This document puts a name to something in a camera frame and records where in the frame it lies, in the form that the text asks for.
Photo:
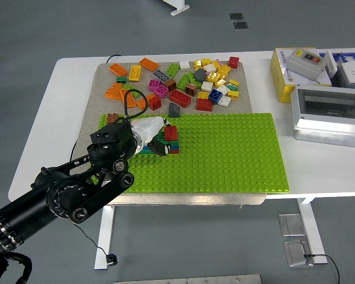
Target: green baseplate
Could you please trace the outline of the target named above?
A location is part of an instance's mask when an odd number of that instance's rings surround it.
[[[177,125],[180,154],[129,159],[126,193],[289,192],[271,114],[161,116]]]

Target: white lego brick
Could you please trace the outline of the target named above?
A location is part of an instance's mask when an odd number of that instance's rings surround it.
[[[179,64],[182,70],[191,68],[188,61],[180,61]]]
[[[220,101],[218,102],[219,105],[222,105],[223,107],[228,107],[230,104],[231,98],[228,96],[222,96]]]
[[[204,81],[204,82],[202,82],[201,90],[211,92],[212,87],[213,87],[213,83]]]
[[[219,88],[217,88],[217,91],[221,92],[224,96],[226,96],[227,93],[229,93],[230,89],[228,87],[222,85]]]
[[[213,64],[205,65],[204,68],[207,72],[216,72],[217,71]]]

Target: gray floor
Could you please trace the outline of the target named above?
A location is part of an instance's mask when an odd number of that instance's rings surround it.
[[[21,157],[55,63],[64,57],[115,53],[173,54],[355,47],[355,1],[186,0],[172,17],[161,0],[0,1],[0,207]],[[229,13],[242,12],[248,30]],[[355,197],[312,203],[326,253],[342,283],[355,283]],[[295,200],[260,206],[122,207],[112,251],[118,266],[94,271],[95,248],[57,220],[17,250],[33,260],[29,283],[112,283],[260,273],[268,283],[336,283],[334,267],[290,269],[277,215]],[[82,227],[97,239],[100,213]],[[11,263],[0,283],[15,283]]]

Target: robotic arm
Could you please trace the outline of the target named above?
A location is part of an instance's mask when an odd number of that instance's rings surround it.
[[[134,176],[128,172],[127,160],[144,145],[160,156],[168,154],[170,146],[153,139],[169,125],[167,120],[150,117],[131,122],[131,118],[119,118],[91,134],[88,155],[59,167],[43,167],[31,191],[0,209],[0,277],[7,269],[7,259],[17,260],[31,271],[30,259],[12,251],[57,217],[80,224],[131,187]],[[88,162],[91,167],[87,171],[70,174]],[[26,283],[29,275],[24,271],[17,283]]]

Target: cardboard box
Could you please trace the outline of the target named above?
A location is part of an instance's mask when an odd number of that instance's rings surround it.
[[[317,55],[317,49],[306,50]],[[289,56],[296,50],[294,49],[275,49],[271,60],[271,73],[273,82],[275,83],[277,97],[279,102],[291,102],[291,92],[296,85],[321,85],[331,86],[331,81],[324,69],[318,77],[318,82],[309,80],[301,75],[298,75],[286,68],[286,63]]]

